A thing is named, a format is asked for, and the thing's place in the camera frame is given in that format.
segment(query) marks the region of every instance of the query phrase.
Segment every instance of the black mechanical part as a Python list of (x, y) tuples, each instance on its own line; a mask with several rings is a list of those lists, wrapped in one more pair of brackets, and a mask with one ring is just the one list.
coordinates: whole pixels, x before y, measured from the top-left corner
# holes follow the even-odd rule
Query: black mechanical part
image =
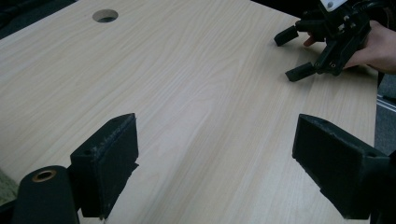
[(0, 223), (79, 223), (84, 217), (108, 218), (137, 167), (136, 118), (108, 121), (71, 154), (72, 164), (49, 166), (27, 175), (16, 201), (0, 206)]
[(84, 217), (107, 218), (138, 157), (134, 115), (110, 120), (74, 151), (70, 174)]
[(396, 220), (396, 162), (325, 119), (300, 115), (292, 157), (344, 218)]
[(12, 223), (78, 223), (67, 169), (49, 166), (27, 175), (18, 190)]
[(349, 0), (331, 12), (328, 12), (319, 0), (298, 3), (282, 0), (253, 1), (301, 18), (294, 26), (276, 35), (275, 42), (278, 46), (297, 37), (297, 32), (308, 32), (316, 41), (326, 42), (327, 47), (312, 66), (308, 66), (307, 63), (286, 73), (292, 82), (315, 73), (339, 76), (347, 61), (364, 45), (371, 30), (370, 20), (384, 23), (385, 12), (388, 12), (387, 15), (394, 15), (396, 11), (390, 0)]

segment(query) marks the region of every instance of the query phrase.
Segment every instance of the wooden table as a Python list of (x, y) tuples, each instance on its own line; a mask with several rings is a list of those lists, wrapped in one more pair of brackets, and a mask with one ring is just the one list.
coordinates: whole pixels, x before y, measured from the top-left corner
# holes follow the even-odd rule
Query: wooden table
[(376, 75), (289, 82), (322, 50), (276, 46), (295, 21), (248, 0), (80, 0), (0, 41), (0, 168), (68, 166), (135, 112), (140, 166), (107, 223), (347, 223), (291, 148), (300, 113), (372, 145)]

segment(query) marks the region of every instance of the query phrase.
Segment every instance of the metal ring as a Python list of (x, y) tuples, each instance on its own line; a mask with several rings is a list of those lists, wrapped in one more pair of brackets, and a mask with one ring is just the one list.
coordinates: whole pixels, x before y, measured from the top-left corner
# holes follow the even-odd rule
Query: metal ring
[(41, 171), (40, 173), (34, 175), (32, 180), (33, 180), (33, 182), (40, 183), (40, 182), (44, 182), (49, 179), (52, 179), (54, 176), (56, 176), (55, 170), (45, 170), (45, 171)]

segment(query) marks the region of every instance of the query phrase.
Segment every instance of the hole in table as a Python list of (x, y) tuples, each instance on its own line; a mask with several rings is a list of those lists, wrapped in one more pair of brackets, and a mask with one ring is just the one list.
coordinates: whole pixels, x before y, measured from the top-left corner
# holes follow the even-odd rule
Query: hole in table
[(117, 19), (119, 13), (113, 9), (103, 9), (93, 13), (93, 20), (101, 23), (111, 22)]

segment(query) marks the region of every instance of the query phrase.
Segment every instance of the robotic hand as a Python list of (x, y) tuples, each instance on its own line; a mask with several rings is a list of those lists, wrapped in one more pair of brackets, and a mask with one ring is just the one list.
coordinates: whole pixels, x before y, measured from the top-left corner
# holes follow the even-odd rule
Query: robotic hand
[(386, 8), (391, 13), (396, 11), (389, 0), (321, 0), (318, 7), (310, 6), (304, 11), (300, 10), (301, 6), (288, 9), (265, 0), (255, 2), (301, 18), (295, 25), (276, 35), (275, 42), (278, 46), (296, 38), (298, 32), (308, 32), (315, 41), (326, 43), (326, 48), (314, 64), (306, 63), (286, 72), (292, 82), (315, 73), (340, 75), (348, 60), (363, 46), (370, 33), (371, 11), (378, 8)]

